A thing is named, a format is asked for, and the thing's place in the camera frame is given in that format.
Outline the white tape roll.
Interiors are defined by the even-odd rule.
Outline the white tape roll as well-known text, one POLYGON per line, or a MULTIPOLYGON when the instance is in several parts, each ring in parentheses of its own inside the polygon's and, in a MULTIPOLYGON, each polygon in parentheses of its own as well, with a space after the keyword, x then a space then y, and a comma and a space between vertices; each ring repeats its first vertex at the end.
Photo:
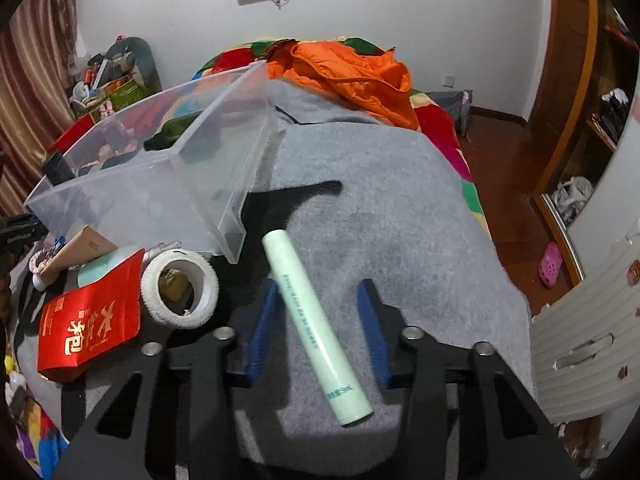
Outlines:
POLYGON ((177 330, 203 326, 216 309, 218 295, 214 269, 190 250, 166 250, 152 259, 142 274, 142 300, 161 326, 177 330))

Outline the beige cosmetic tube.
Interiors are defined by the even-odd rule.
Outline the beige cosmetic tube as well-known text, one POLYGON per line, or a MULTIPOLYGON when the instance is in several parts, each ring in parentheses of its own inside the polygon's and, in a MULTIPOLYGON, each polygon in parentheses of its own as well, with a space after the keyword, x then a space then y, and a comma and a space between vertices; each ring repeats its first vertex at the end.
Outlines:
POLYGON ((91 226, 85 226, 67 242, 59 240, 34 253, 29 260, 32 284, 38 292, 43 292, 56 281, 62 271, 91 262, 116 248, 114 243, 91 226))

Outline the red tea package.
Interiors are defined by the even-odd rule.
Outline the red tea package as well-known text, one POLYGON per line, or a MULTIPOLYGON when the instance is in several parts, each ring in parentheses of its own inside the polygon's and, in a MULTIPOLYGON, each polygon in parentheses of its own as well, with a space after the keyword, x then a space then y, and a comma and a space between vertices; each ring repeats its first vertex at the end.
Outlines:
POLYGON ((43 306, 37 347, 40 375, 52 382, 71 382, 99 356, 137 336, 143 256, 138 250, 103 278, 43 306))

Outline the pale green long tube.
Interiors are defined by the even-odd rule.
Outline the pale green long tube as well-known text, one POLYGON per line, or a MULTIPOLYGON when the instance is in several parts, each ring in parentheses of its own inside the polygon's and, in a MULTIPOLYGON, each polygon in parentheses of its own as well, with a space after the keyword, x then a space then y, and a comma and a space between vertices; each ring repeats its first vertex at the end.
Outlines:
POLYGON ((285 230, 262 238, 271 273, 317 377, 320 390, 343 426, 373 413, 369 399, 326 317, 306 269, 285 230))

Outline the clear plastic storage box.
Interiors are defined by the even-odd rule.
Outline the clear plastic storage box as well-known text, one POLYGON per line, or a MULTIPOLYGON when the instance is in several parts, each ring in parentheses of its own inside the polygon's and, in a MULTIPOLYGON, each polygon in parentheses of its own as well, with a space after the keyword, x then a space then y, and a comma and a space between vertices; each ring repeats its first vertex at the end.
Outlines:
POLYGON ((277 129, 268 68, 255 62, 180 84, 100 120, 66 153, 73 179, 42 178, 25 200, 53 236, 91 226, 117 246, 178 242, 240 258, 241 211, 277 129), (145 151, 164 122, 201 112, 163 151, 145 151))

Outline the dark green spray bottle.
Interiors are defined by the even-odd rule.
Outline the dark green spray bottle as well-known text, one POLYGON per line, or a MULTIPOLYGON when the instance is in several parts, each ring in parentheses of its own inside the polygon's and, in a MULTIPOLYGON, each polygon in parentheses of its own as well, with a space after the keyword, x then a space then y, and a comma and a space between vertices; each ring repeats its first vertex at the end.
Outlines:
POLYGON ((164 122, 160 130, 152 138, 143 142, 145 151, 163 151, 166 148, 171 148, 200 115, 201 112, 194 112, 174 117, 164 122))

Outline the mint green bottle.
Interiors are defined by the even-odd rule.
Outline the mint green bottle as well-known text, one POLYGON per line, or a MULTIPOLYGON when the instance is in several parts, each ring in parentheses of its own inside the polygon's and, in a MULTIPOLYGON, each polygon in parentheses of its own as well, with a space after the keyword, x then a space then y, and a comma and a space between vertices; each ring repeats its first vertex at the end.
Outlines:
POLYGON ((99 281, 137 252, 144 252, 144 249, 137 245, 125 246, 84 264, 78 271, 77 285, 84 287, 99 281))

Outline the walnut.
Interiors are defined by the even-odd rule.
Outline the walnut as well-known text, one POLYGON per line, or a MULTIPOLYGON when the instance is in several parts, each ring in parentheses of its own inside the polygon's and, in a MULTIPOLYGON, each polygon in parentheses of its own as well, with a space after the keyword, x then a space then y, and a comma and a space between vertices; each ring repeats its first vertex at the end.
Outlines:
POLYGON ((169 301, 179 301, 191 287, 186 274, 177 269, 165 269, 160 272, 158 290, 160 296, 169 301))

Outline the red flat box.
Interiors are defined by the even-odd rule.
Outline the red flat box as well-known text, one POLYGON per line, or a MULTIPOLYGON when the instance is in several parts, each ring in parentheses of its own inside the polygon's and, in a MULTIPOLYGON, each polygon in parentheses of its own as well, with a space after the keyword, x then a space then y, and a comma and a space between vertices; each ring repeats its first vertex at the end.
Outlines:
POLYGON ((66 153, 84 134, 86 134, 96 122, 90 114, 77 119, 70 128, 67 128, 48 148, 47 153, 66 153))

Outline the pink croc shoe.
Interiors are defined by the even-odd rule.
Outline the pink croc shoe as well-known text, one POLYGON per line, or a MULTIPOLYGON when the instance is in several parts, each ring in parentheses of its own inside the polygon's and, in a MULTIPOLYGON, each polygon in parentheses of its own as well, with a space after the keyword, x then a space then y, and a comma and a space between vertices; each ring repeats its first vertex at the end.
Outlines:
POLYGON ((544 286, 552 288, 556 284, 562 264, 563 258, 559 246, 555 242, 549 243, 537 266, 538 278, 544 286))

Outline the striped curtain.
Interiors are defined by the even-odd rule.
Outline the striped curtain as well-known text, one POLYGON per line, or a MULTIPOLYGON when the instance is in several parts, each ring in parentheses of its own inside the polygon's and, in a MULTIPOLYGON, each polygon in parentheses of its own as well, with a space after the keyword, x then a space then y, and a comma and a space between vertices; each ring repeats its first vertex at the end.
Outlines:
POLYGON ((47 148, 72 124, 76 0, 23 0, 1 29, 1 212, 20 214, 47 148))

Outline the green neck pillow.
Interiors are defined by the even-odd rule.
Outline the green neck pillow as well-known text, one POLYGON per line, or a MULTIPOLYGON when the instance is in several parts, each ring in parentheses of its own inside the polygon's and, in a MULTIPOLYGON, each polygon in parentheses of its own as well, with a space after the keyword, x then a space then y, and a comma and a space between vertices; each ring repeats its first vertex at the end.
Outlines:
POLYGON ((142 38, 120 38, 106 50, 105 56, 130 75, 139 87, 152 92, 162 90, 151 48, 142 38))

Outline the colourful patchwork quilt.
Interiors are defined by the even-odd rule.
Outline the colourful patchwork quilt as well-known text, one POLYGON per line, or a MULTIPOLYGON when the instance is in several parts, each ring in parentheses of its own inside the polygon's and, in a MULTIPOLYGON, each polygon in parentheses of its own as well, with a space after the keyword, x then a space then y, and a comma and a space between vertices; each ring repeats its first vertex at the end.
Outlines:
MULTIPOLYGON (((235 70, 236 68, 242 68, 258 61, 264 61, 267 63, 266 55, 272 47, 284 44, 287 41, 336 41, 354 48, 358 53, 363 55, 377 55, 388 50, 392 50, 395 55, 395 50, 393 48, 383 50, 375 44, 372 44, 372 42, 359 37, 340 37, 331 40, 300 40, 293 38, 265 39, 246 42, 245 44, 240 44, 239 46, 219 52, 202 65, 194 74, 194 77, 196 79, 200 79, 205 76, 228 72, 228 70, 235 70)), ((327 99, 337 104, 344 105, 351 110, 358 110, 358 112, 366 113, 372 118, 379 120, 364 110, 360 110, 358 107, 354 107, 343 101, 335 101, 331 98, 327 99)), ((422 91, 416 90, 413 86, 410 93, 410 101, 419 121, 419 128, 412 131, 424 134, 424 136, 426 136, 427 139, 435 145, 435 148, 440 151, 440 154, 445 157, 446 161, 449 162, 449 165, 457 171, 457 174, 462 179, 462 194, 469 210, 472 211, 472 214, 478 223, 485 230, 488 230, 489 226, 483 207, 480 204, 480 196, 478 196, 471 169, 464 158, 462 148, 458 140, 456 126, 454 125, 454 118, 451 118, 446 110, 437 104, 430 96, 422 91)))

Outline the orange down jacket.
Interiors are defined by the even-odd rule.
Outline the orange down jacket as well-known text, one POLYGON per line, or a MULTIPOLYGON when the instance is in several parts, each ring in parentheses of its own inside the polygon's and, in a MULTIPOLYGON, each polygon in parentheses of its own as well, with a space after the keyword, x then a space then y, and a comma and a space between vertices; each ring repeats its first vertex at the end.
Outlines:
POLYGON ((411 76, 392 50, 363 55, 336 41, 287 41, 266 55, 269 76, 360 108, 386 124, 416 130, 411 76))

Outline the wooden door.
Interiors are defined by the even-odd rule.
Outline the wooden door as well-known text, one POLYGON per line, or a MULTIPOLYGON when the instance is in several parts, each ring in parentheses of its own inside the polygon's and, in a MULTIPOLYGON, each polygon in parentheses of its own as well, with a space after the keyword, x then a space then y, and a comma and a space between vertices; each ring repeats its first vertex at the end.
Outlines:
POLYGON ((551 0, 544 69, 528 125, 544 170, 534 191, 548 191, 582 114, 599 25, 598 0, 551 0))

